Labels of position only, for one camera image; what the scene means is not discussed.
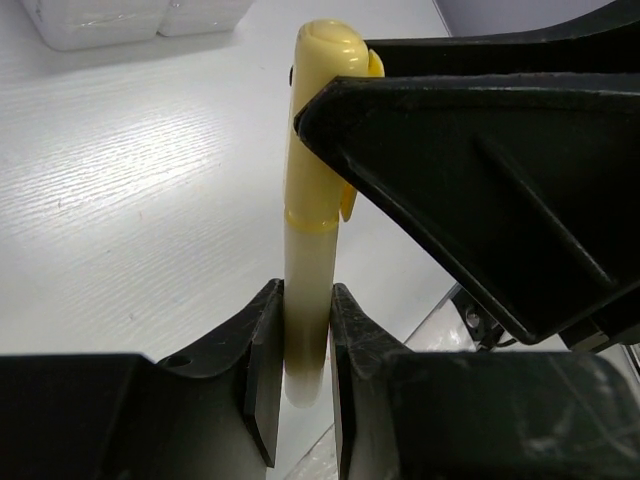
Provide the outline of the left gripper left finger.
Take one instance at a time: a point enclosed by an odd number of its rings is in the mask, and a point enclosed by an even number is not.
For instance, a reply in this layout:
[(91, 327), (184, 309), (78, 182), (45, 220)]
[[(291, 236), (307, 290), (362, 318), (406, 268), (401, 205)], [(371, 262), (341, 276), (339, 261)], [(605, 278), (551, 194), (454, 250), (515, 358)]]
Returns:
[(5, 479), (262, 479), (274, 466), (283, 283), (154, 362), (136, 353), (1, 359)]

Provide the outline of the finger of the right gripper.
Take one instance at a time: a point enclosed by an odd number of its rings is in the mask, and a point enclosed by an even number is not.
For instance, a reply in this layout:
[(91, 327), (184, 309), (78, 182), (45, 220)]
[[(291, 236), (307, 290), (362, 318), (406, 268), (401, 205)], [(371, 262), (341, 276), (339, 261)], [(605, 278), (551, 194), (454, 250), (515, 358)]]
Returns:
[(519, 341), (638, 341), (637, 75), (339, 78), (294, 127)]
[(639, 2), (613, 1), (561, 24), (524, 32), (367, 42), (389, 77), (528, 73), (636, 74)]

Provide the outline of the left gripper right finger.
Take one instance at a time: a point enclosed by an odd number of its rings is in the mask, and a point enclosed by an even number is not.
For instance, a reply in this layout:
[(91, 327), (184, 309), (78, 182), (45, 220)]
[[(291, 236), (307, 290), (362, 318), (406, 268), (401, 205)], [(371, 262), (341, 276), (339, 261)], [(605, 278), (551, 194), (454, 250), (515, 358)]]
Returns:
[(343, 479), (639, 475), (639, 404), (600, 356), (415, 352), (342, 284), (331, 351)]

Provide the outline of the cream glue stick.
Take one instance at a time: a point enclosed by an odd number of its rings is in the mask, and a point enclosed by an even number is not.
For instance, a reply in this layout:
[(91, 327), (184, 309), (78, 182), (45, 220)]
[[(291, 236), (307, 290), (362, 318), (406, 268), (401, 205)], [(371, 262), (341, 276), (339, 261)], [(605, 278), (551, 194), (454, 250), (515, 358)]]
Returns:
[[(297, 35), (291, 118), (337, 76), (381, 77), (384, 67), (362, 36), (334, 19), (304, 24)], [(295, 133), (288, 136), (284, 179), (285, 393), (298, 408), (319, 395), (326, 357), (338, 229), (357, 192)]]

